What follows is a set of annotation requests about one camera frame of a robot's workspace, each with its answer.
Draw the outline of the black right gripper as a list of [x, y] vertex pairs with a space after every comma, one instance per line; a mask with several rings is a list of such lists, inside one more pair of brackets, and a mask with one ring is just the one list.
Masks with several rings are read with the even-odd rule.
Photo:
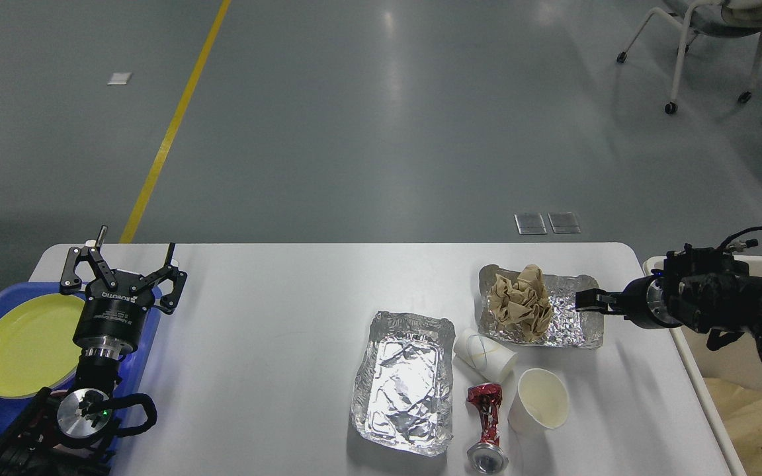
[[656, 276], [633, 280], [623, 292], [601, 289], [575, 293], [576, 311], [596, 311], [602, 315], [623, 315], [643, 329], [675, 328], [675, 318], [665, 304], [664, 289]]

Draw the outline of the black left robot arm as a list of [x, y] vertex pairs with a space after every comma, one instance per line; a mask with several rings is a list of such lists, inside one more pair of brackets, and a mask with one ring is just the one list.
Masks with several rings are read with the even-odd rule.
[[69, 248], [60, 278], [60, 294], [81, 304], [73, 381], [63, 391], [40, 388], [6, 428], [0, 475], [108, 475], [114, 443], [157, 424], [152, 398], [121, 391], [119, 370], [139, 350], [149, 313], [176, 310], [188, 275], [173, 259], [173, 242], [151, 274], [111, 268], [102, 256], [107, 230]]

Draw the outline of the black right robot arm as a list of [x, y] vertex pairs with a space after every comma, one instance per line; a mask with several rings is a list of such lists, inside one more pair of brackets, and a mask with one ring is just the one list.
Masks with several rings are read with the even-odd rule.
[[598, 288], [575, 293], [575, 309], [620, 315], [643, 329], [686, 327], [707, 335], [709, 350], [720, 350], [743, 335], [754, 339], [762, 363], [762, 276], [753, 275], [736, 253], [756, 247], [743, 229], [714, 247], [665, 254], [661, 268], [637, 278], [620, 292]]

